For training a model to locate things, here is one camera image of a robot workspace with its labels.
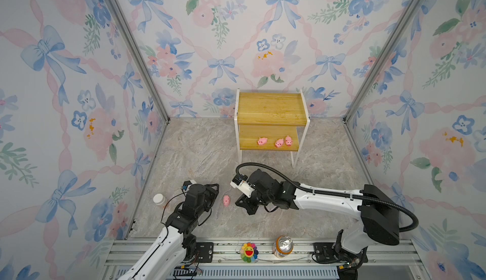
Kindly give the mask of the right arm mounting base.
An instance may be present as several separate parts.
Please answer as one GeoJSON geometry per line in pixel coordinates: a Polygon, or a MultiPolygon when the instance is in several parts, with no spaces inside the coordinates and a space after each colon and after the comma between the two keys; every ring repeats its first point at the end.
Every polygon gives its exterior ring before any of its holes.
{"type": "Polygon", "coordinates": [[[316,242],[313,243],[312,259],[319,264],[351,264],[358,265],[367,263],[368,257],[365,250],[358,254],[353,254],[346,250],[336,250],[335,243],[316,242]]]}

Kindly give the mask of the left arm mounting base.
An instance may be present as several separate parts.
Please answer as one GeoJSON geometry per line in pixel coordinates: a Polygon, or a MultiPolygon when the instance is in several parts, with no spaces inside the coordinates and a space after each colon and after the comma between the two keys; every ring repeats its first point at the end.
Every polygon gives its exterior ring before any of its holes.
{"type": "Polygon", "coordinates": [[[186,257],[184,263],[212,263],[214,254],[213,242],[191,242],[185,246],[186,257]]]}

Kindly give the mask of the pink toy pig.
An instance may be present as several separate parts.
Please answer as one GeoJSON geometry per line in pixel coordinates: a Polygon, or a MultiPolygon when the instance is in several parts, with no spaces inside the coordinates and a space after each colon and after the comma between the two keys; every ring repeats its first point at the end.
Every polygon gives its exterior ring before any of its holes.
{"type": "Polygon", "coordinates": [[[267,144],[267,142],[268,142],[268,138],[266,138],[266,137],[261,137],[261,138],[259,138],[259,139],[258,139],[257,144],[258,144],[259,146],[262,146],[262,145],[267,144]]]}
{"type": "Polygon", "coordinates": [[[224,195],[223,205],[224,205],[224,207],[228,207],[230,205],[230,197],[228,195],[224,195]]]}
{"type": "Polygon", "coordinates": [[[283,146],[283,144],[284,144],[284,143],[285,143],[285,142],[284,142],[284,139],[283,139],[283,138],[278,139],[278,140],[275,142],[275,147],[276,147],[276,148],[280,148],[280,147],[282,147],[282,146],[283,146]]]}
{"type": "Polygon", "coordinates": [[[286,146],[289,146],[289,147],[292,146],[292,144],[293,144],[293,139],[288,135],[285,138],[285,144],[286,144],[286,146]]]}

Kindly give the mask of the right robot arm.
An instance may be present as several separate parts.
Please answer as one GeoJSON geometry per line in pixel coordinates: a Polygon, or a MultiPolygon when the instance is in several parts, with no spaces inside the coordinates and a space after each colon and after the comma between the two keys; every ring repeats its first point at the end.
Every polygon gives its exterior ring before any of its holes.
{"type": "Polygon", "coordinates": [[[343,214],[356,220],[348,229],[338,232],[336,241],[316,251],[325,263],[361,259],[363,251],[374,243],[396,246],[400,242],[399,211],[386,205],[386,197],[375,186],[363,190],[316,190],[308,185],[278,182],[258,169],[251,176],[235,175],[231,186],[242,192],[236,206],[249,215],[269,204],[282,210],[315,209],[343,214]]]}

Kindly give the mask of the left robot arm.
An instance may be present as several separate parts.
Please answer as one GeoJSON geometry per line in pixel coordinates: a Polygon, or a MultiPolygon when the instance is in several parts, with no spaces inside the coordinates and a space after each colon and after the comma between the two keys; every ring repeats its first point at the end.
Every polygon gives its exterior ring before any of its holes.
{"type": "Polygon", "coordinates": [[[220,185],[190,184],[185,199],[169,215],[159,237],[121,279],[167,279],[182,263],[196,258],[196,236],[192,231],[199,218],[210,212],[220,185]]]}

